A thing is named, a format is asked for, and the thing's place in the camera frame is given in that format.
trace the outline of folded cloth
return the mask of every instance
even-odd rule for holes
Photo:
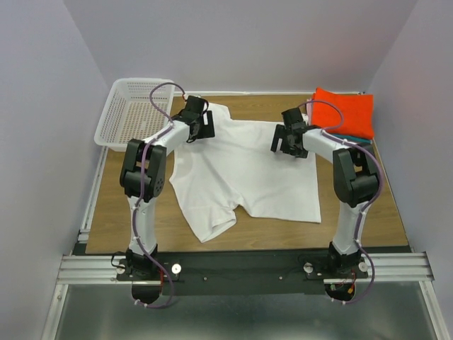
[[[337,108],[343,114],[343,125],[329,132],[339,135],[349,135],[366,140],[372,140],[374,137],[372,116],[373,116],[373,95],[341,95],[324,91],[317,88],[313,95],[317,101],[327,101]],[[318,125],[321,128],[329,128],[340,124],[341,117],[338,112],[323,103],[313,103],[311,112],[311,124]]]
[[[356,143],[368,143],[372,144],[372,140],[366,140],[365,138],[359,138],[359,137],[354,137],[354,136],[345,136],[345,135],[337,135],[333,133],[335,137],[341,138],[342,140],[349,140],[351,142],[356,142]]]
[[[315,155],[273,153],[276,123],[232,120],[226,106],[213,103],[210,110],[215,137],[177,147],[170,177],[198,239],[233,226],[238,205],[252,217],[320,222]]]

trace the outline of teal cloth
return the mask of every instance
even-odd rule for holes
[[[347,135],[337,135],[333,134],[335,137],[341,138],[342,140],[350,140],[351,142],[359,142],[359,143],[370,143],[372,144],[372,140],[366,140],[365,138],[359,138],[354,136],[347,136]]]

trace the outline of metal floor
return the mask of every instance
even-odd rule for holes
[[[436,339],[416,282],[376,283],[365,299],[347,306],[302,294],[176,301],[146,310],[134,305],[128,285],[70,285],[56,339]]]

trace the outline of white t-shirt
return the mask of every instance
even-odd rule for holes
[[[271,152],[277,123],[232,120],[210,103],[215,137],[175,149],[170,182],[194,234],[209,241],[236,223],[242,205],[252,217],[321,222],[315,155]]]

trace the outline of screw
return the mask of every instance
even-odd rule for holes
[[[365,262],[360,262],[359,269],[361,272],[365,273],[368,271],[368,265]]]
[[[121,274],[124,274],[125,271],[126,271],[125,268],[116,268],[116,274],[120,274],[121,275]]]
[[[181,266],[179,263],[175,263],[172,267],[171,267],[171,272],[173,274],[179,274],[181,272]]]
[[[307,262],[306,264],[304,264],[304,271],[307,274],[313,273],[313,265],[311,263]]]

